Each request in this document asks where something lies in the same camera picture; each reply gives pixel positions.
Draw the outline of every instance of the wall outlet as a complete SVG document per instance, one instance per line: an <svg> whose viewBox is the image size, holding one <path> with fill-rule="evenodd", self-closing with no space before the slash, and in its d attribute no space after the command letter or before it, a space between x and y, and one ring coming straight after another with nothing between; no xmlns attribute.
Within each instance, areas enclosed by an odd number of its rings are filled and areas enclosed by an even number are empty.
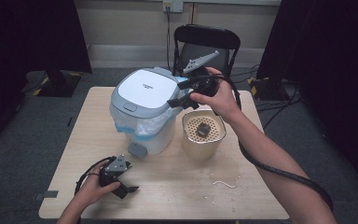
<svg viewBox="0 0 358 224"><path fill-rule="evenodd" d="M162 1L162 11L183 12L182 1Z"/></svg>

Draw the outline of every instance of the hand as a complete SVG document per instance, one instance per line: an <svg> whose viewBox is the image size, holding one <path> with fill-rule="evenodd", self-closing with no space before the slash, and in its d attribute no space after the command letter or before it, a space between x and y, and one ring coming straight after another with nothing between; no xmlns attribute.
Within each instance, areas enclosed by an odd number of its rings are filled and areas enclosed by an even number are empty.
<svg viewBox="0 0 358 224"><path fill-rule="evenodd" d="M114 182L108 186L101 187L99 183L99 174L101 168L107 164L108 161L103 161L96 165L94 169L89 173L86 181L83 186L76 194L75 197L81 199L82 203L90 205L98 202L106 193L111 192L114 189L117 189L120 186L119 182Z"/></svg>
<svg viewBox="0 0 358 224"><path fill-rule="evenodd" d="M211 75L222 74L219 70L212 67L207 67L206 69ZM238 112L240 109L237 106L230 85L225 80L217 80L219 89L214 97L193 92L190 94L190 99L202 105L209 105L216 114L222 116L227 121L235 114L234 112Z"/></svg>

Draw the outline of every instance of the chair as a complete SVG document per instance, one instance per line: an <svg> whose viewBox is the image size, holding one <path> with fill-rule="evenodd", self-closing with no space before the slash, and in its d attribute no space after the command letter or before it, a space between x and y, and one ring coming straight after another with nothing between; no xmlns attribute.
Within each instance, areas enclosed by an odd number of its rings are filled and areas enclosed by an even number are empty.
<svg viewBox="0 0 358 224"><path fill-rule="evenodd" d="M188 24L178 27L173 38L175 51L172 72L174 76L176 72L179 72L180 76L183 75L183 69L186 68L189 60L211 54L216 50L219 51L219 55L204 66L211 66L220 70L225 77L230 76L235 56L241 45L236 34L226 29ZM180 53L179 42L183 43Z"/></svg>

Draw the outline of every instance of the tabletop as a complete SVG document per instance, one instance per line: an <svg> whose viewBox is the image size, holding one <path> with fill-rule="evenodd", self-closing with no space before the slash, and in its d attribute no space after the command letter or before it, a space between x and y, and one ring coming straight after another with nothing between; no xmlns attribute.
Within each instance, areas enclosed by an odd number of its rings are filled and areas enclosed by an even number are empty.
<svg viewBox="0 0 358 224"><path fill-rule="evenodd" d="M287 213L267 188L255 167L241 154L238 138L226 124L227 135L205 162L182 150L182 117L176 117L172 141L158 155L138 159L127 151L129 140L118 133L109 113L114 87L94 87L81 108L62 153L39 216L60 217L74 196L76 181L90 166L109 156L124 155L131 168L120 176L127 187L139 186L119 199L113 193L89 206L82 218L95 219L286 219ZM252 95L240 91L243 113L262 130Z"/></svg>

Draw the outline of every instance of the gray carpet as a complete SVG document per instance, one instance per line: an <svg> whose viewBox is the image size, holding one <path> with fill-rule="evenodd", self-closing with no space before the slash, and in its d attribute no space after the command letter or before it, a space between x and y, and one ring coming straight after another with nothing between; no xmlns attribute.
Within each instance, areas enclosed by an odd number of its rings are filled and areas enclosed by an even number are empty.
<svg viewBox="0 0 358 224"><path fill-rule="evenodd" d="M92 75L81 78L72 98L35 97L31 91L26 93L20 112L0 133L0 223L54 223L38 216L41 201L35 200L34 196L48 189L88 90L93 86L116 86L135 69L93 69ZM233 74L249 70L236 68ZM28 74L29 83L24 89L37 84L43 74ZM244 80L247 76L238 76L235 80ZM241 90L249 90L245 82L237 85ZM293 86L287 88L290 94L294 92ZM260 109L277 104L255 103ZM262 123L266 124L276 112L277 109L260 112ZM265 132L330 193L338 223L358 223L358 176L334 146L324 139L320 124L304 103L285 108ZM83 223L109 222L84 220ZM282 221L242 220L241 223L278 224Z"/></svg>

